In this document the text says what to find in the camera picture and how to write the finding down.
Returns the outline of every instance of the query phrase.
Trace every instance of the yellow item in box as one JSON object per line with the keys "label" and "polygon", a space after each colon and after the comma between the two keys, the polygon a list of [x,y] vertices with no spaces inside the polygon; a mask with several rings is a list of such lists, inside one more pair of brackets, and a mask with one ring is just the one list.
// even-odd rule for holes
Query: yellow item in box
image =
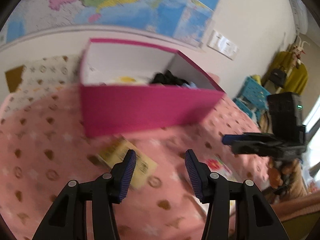
{"label": "yellow item in box", "polygon": [[155,161],[143,154],[123,137],[103,148],[99,156],[110,168],[113,168],[116,163],[122,162],[129,149],[134,150],[137,155],[137,163],[130,185],[135,189],[139,189],[145,185],[147,178],[156,170],[158,164]]}

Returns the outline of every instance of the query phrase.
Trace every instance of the pink box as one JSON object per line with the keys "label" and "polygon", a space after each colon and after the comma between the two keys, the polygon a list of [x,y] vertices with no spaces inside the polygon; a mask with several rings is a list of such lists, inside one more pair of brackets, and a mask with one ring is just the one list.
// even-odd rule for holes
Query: pink box
{"label": "pink box", "polygon": [[[199,89],[104,84],[120,76],[149,81],[166,69]],[[88,137],[199,122],[225,93],[178,50],[116,39],[90,39],[81,62],[80,82]]]}

